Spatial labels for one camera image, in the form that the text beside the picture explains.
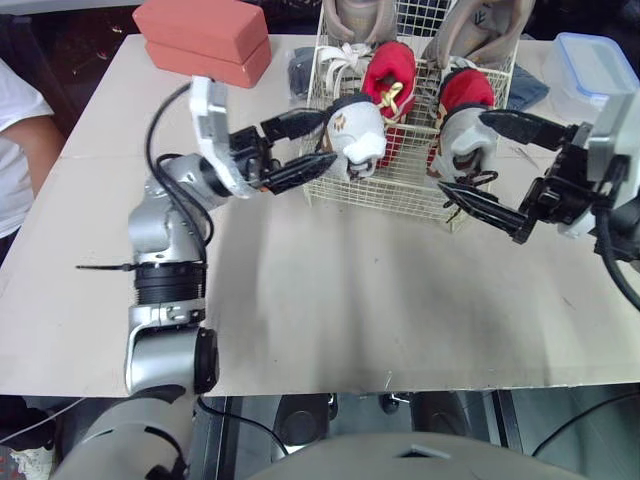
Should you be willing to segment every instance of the white table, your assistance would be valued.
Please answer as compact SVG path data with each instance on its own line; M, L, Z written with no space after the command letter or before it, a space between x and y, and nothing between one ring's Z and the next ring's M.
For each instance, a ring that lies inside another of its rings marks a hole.
M285 52L313 37L271 40L274 60L259 84L230 89L232 129L289 106ZM522 42L519 63L539 74L547 49ZM155 69L140 36L121 47L0 271L1 393L125 394L132 276L74 266L130 260L127 216L147 176L143 134L160 101L187 80ZM534 112L553 116L546 100ZM157 152L195 151L185 101L158 133ZM494 191L517 206L553 157L525 148L535 167L512 148L501 144ZM212 394L640 378L640 317L592 239L539 225L518 246L476 221L450 235L364 208L309 207L299 190L232 200L213 217L208 314L221 379Z

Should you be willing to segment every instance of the red sneaker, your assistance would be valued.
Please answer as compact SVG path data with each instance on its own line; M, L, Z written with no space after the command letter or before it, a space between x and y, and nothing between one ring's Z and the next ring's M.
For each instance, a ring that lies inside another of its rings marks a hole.
M362 91L373 98L387 124L387 151L378 167L388 166L402 143L402 130L391 125L404 121L413 108L416 60L404 43L388 42L375 51L362 83Z

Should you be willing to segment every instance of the white wire basket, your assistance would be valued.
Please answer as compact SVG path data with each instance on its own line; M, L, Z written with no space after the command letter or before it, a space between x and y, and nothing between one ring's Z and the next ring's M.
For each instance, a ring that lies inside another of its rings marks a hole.
M390 213L410 215L423 221L435 222L456 231L466 220L464 212L455 205L445 208L447 198L435 185L426 180L427 158L436 145L438 130L435 128L434 111L437 111L437 87L433 79L440 72L433 72L420 59L425 46L433 37L442 19L453 5L451 0L398 0L398 41L407 44L416 57L418 72L416 103L403 124L387 128L387 152L392 159L378 168L372 177L356 182L342 182L335 178L321 177L305 185L305 195L310 204L315 199L327 199L384 210ZM317 62L318 48L330 45L324 23L324 11L316 37L316 52L309 86L307 105L325 109L333 103L332 94L325 90L328 65ZM496 108L505 108L515 52L497 70L480 69L487 75L495 93ZM340 96L360 91L362 78L354 73L345 74L340 84ZM302 153L315 149L316 139L302 142Z

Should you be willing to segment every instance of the black cable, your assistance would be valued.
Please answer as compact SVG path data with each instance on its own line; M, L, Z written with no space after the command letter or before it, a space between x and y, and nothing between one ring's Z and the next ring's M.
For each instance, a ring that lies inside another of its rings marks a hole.
M211 243L211 240L213 239L213 234L215 232L215 226L213 225L213 220L211 219L211 215L209 215L209 212L207 212L207 209L204 208L200 204L200 202L198 202L195 198L193 198L193 196L189 192L187 192L172 176L170 176L162 166L163 161L171 160L172 158L177 158L181 156L182 155L178 153L165 153L164 155L160 155L158 157L158 160L156 161L156 164L158 166L158 171L165 177L165 180L172 186L172 188L177 189L178 193L184 196L189 201L189 203L191 203L191 205L193 205L196 208L196 210L198 210L198 212L200 212L200 214L204 217L205 221L207 222L207 231L209 232L207 236L204 238L204 244L205 246L207 246L209 245L209 243Z
M234 420L246 423L247 425L251 425L254 428L262 430L263 432L265 432L271 437L271 439L276 445L278 445L278 448L282 450L282 453L284 454L285 457L289 455L289 452L287 451L287 447L284 446L284 442L280 439L280 437L278 437L278 435L276 435L276 432L271 430L269 427L264 426L260 422L256 422L255 420L251 420L249 418L241 417L240 415L236 415L234 413L221 412L220 410L216 410L215 408L210 407L206 403L204 403L204 400L202 400L202 397L198 397L198 406L209 415L217 415L219 417L233 418Z
M160 168L158 168L158 166L156 164L154 164L153 157L151 156L151 143L152 143L152 140L153 140L153 134L154 134L155 129L156 129L157 125L158 125L158 122L160 121L160 118L162 117L164 112L167 110L167 108L169 108L169 106L178 97L180 97L183 93L187 92L190 87L191 87L191 84L187 83L187 84L181 86L180 88L178 88L175 92L173 92L171 95L169 95L162 102L162 104L160 105L158 110L156 110L156 113L153 115L153 118L151 119L151 123L149 124L149 128L147 129L147 134L145 136L144 155L145 155L145 159L147 161L147 166L149 167L149 170L151 170L151 174L156 179L156 181L165 189L167 194L171 197L171 200L172 200L174 206L180 212L180 214L184 217L185 222L187 223L187 226L193 232L193 235L195 237L196 244L197 244L197 247L198 247L198 253L199 253L199 256L200 256L200 260L204 264L206 264L207 263L207 249L206 249L205 239L203 238L202 232L198 228L193 216L191 215L191 212L187 209L187 207L182 202L182 199L180 198L180 195L182 195L187 200L189 200L189 199L193 200L192 204L196 208L198 208L198 206L199 207L202 207L202 206L199 203L197 203L195 201L195 199L193 199L193 197L191 195L189 195L189 193L186 192L177 182L171 182L171 180L173 180L173 179L169 179L170 177L168 175L166 175L166 173L164 173ZM208 212L206 213L205 218L209 218L209 221L211 220Z
M536 449L533 451L533 453L531 454L531 456L532 457L537 457L538 455L540 455L540 452L542 450L544 450L551 442L553 442L556 438L558 438L558 436L562 432L564 432L567 428L569 428L571 425L576 423L578 420L583 419L587 415L591 414L592 412L595 412L596 410L599 410L600 408L602 408L602 407L604 407L606 405L611 405L613 403L622 402L623 400L628 400L629 398L634 398L634 397L640 397L640 392L627 393L626 395L620 395L619 397L610 398L609 400L605 400L604 402L600 402L597 405L585 410L580 415L576 415L571 420L567 421L562 426L560 426L560 428L558 428L555 432L553 432L551 435L549 435L540 445L538 445L536 447Z
M593 213L596 217L596 233L598 236L598 242L600 242L600 255L602 261L606 267L613 283L620 289L622 294L629 302L640 311L640 296L636 293L627 279L624 278L620 267L616 263L616 257L613 253L613 246L611 244L611 232L609 230L609 216L611 211L608 208L594 208Z

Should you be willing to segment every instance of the white robot part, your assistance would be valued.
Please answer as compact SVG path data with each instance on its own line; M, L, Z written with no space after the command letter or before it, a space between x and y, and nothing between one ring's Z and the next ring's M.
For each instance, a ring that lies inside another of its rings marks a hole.
M640 188L640 91L611 97L596 120L587 145L589 159L587 177L599 183L614 155L631 158L627 180L620 187L614 208L618 208L638 195ZM571 225L558 225L558 232L570 238L579 238L595 228L591 211L584 212Z
M224 84L214 84L206 77L193 77L189 109L200 153L232 195L249 198L256 190L243 178L231 156L226 100L227 87Z

